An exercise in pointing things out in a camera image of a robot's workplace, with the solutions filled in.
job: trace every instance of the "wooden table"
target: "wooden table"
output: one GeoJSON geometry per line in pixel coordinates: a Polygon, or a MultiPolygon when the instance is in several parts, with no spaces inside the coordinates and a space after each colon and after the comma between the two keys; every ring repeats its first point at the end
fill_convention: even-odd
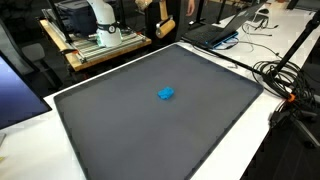
{"type": "MultiPolygon", "coordinates": [[[[53,40],[53,42],[58,46],[59,50],[69,49],[68,45],[64,42],[64,40],[59,36],[59,34],[49,25],[49,22],[47,20],[40,20],[40,25],[42,26],[42,29],[46,31],[46,33],[50,36],[50,38],[53,40]]],[[[119,51],[112,52],[106,56],[103,56],[97,60],[94,61],[88,61],[85,63],[81,63],[78,57],[72,53],[66,54],[65,57],[68,61],[68,63],[71,65],[71,67],[75,71],[80,71],[86,68],[89,68],[91,66],[94,66],[96,64],[99,64],[101,62],[107,61],[109,59],[115,58],[117,56],[126,54],[128,52],[132,52],[134,50],[137,50],[139,48],[142,48],[144,46],[147,46],[151,44],[151,39],[146,38],[145,41],[141,41],[139,44],[134,44],[132,46],[129,46],[125,49],[119,49],[119,51]]]]}

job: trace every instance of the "white table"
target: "white table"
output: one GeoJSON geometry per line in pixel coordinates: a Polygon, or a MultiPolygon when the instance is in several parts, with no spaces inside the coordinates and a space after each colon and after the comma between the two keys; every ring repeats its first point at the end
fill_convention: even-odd
{"type": "MultiPolygon", "coordinates": [[[[274,9],[270,11],[269,24],[279,24],[279,28],[263,31],[263,33],[272,33],[272,37],[252,36],[252,39],[255,43],[264,44],[283,56],[304,30],[305,24],[312,18],[312,15],[301,10],[274,9]]],[[[291,61],[302,66],[319,34],[320,29],[318,28],[295,53],[291,61]]],[[[195,50],[189,44],[179,44],[224,67],[231,65],[229,62],[195,50]]],[[[221,53],[248,65],[253,65],[260,60],[275,59],[274,55],[264,48],[255,47],[253,52],[249,52],[250,50],[250,45],[239,44],[221,53]]],[[[251,72],[246,69],[230,68],[230,70],[252,79],[251,72]]],[[[1,131],[7,133],[7,138],[0,149],[0,156],[6,157],[0,163],[1,180],[85,179],[54,105],[55,95],[45,98],[53,108],[52,111],[1,131]]],[[[263,92],[241,116],[192,179],[239,179],[269,130],[270,114],[281,101],[263,92]]]]}

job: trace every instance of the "chair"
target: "chair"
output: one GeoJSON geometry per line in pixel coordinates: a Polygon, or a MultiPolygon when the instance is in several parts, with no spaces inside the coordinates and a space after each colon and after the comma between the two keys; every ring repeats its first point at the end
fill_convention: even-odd
{"type": "Polygon", "coordinates": [[[20,49],[1,19],[0,38],[0,49],[22,75],[28,77],[41,74],[46,77],[54,90],[62,86],[59,77],[44,61],[45,53],[41,44],[32,44],[20,49]]]}

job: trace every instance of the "person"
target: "person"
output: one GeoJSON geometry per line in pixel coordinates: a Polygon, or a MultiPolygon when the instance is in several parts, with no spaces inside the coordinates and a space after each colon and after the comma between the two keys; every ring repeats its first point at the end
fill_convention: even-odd
{"type": "Polygon", "coordinates": [[[168,15],[173,16],[176,26],[164,38],[159,39],[156,36],[156,24],[161,21],[159,3],[152,3],[152,0],[136,0],[136,4],[140,9],[145,11],[146,36],[152,40],[152,50],[157,50],[179,39],[178,27],[180,23],[180,12],[187,4],[186,16],[194,13],[194,0],[166,0],[168,15]]]}

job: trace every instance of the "gray tray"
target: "gray tray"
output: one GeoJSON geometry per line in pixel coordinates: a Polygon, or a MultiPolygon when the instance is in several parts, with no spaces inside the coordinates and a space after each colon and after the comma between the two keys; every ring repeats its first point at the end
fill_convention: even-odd
{"type": "Polygon", "coordinates": [[[172,45],[55,97],[88,179],[189,179],[263,87],[172,45]],[[169,100],[157,92],[175,90],[169,100]]]}

